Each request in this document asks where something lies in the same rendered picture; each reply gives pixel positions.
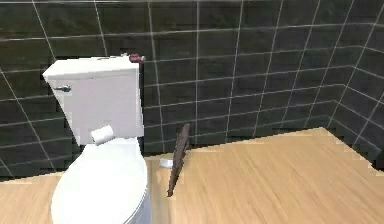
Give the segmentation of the white toilet paper roll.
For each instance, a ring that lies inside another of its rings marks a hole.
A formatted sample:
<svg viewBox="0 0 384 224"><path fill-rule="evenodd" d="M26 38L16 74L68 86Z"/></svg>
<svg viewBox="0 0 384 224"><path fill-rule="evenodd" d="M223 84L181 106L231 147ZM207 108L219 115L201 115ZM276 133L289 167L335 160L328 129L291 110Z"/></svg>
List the white toilet paper roll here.
<svg viewBox="0 0 384 224"><path fill-rule="evenodd" d="M90 135L95 145L104 144L115 138L113 129L110 125L93 130Z"/></svg>

